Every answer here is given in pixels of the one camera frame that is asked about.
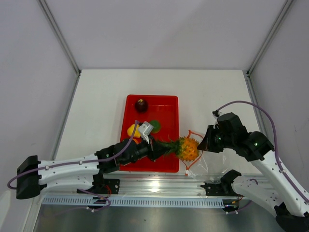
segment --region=white table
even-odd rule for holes
[[[204,134],[214,123],[211,112],[223,104],[250,101],[242,71],[83,70],[56,159],[82,157],[119,142],[128,94],[178,96],[180,136],[189,129]],[[234,104],[222,112],[237,114],[248,131],[259,130],[251,106]],[[203,156],[211,174],[224,169],[260,173],[230,149]],[[178,174],[183,175],[184,170],[180,162]]]

